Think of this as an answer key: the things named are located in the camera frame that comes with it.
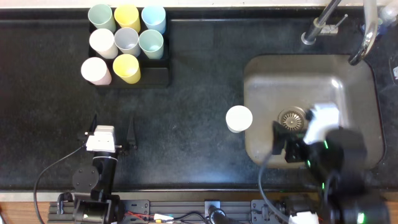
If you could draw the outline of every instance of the yellow cup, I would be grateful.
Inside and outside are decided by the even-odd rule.
[[[113,62],[114,72],[126,83],[134,84],[141,78],[137,58],[130,54],[122,54]]]
[[[132,4],[117,7],[114,11],[114,18],[122,28],[130,27],[137,32],[141,30],[138,9]]]

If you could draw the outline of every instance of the countertop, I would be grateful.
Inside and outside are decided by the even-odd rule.
[[[363,37],[361,16],[351,16],[337,36],[306,46],[300,36],[320,10],[245,10],[196,11],[190,17],[169,9],[171,85],[141,90],[99,90],[81,77],[90,36],[85,11],[53,12],[49,19],[39,13],[3,14],[0,189],[32,190],[42,169],[79,147],[76,134],[94,114],[98,124],[115,126],[122,139],[133,113],[139,148],[119,157],[115,191],[255,189],[259,167],[246,154],[244,133],[231,133],[225,123],[228,109],[243,105],[244,66],[260,54],[350,54]],[[377,189],[398,188],[398,86],[392,76],[397,39],[398,30],[390,30],[366,57],[374,70],[386,144],[384,159],[366,172]],[[39,189],[71,189],[73,173],[91,158],[76,153],[47,171]],[[305,169],[269,169],[264,176],[266,189],[314,185]]]

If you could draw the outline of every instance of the faucet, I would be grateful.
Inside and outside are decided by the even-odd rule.
[[[331,0],[321,15],[313,20],[309,30],[304,32],[301,36],[301,40],[304,44],[312,45],[315,43],[317,36],[320,35],[322,29],[326,26],[326,21],[340,2],[341,0]],[[350,65],[356,65],[365,58],[377,35],[378,17],[376,0],[363,0],[363,9],[365,14],[365,33],[358,51],[352,54],[348,59]]]

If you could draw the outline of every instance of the sink basin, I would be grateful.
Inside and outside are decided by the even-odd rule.
[[[368,150],[366,167],[383,157],[380,116],[369,65],[348,63],[347,55],[263,55],[244,69],[244,105],[253,114],[246,130],[246,151],[260,164],[272,147],[273,121],[290,130],[305,130],[304,111],[315,103],[333,102],[340,110],[340,126],[361,131]],[[298,168],[286,163],[285,152],[272,156],[268,167]]]

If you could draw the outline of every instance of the plastic cup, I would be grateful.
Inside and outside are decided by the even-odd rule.
[[[90,22],[94,24],[97,29],[108,29],[111,32],[116,30],[112,9],[105,4],[93,6],[88,11],[88,20],[90,20]]]
[[[109,85],[112,81],[106,63],[98,57],[92,57],[83,62],[81,75],[94,85]]]
[[[141,53],[138,40],[138,33],[132,28],[122,28],[114,34],[114,43],[121,52],[134,55],[135,57],[138,57]]]
[[[118,56],[113,62],[114,72],[126,83],[134,84],[141,78],[137,58],[129,54]]]
[[[161,34],[166,31],[166,11],[162,6],[145,7],[141,17],[148,29],[157,30]]]
[[[253,115],[245,106],[233,106],[228,110],[225,120],[230,131],[240,133],[250,127]]]
[[[163,36],[156,30],[145,30],[139,36],[139,46],[150,59],[160,59],[163,56]]]
[[[118,48],[114,44],[113,33],[108,29],[95,30],[90,35],[90,46],[106,59],[118,56]]]
[[[114,18],[121,27],[130,27],[137,32],[141,30],[138,9],[131,4],[122,5],[114,11]]]

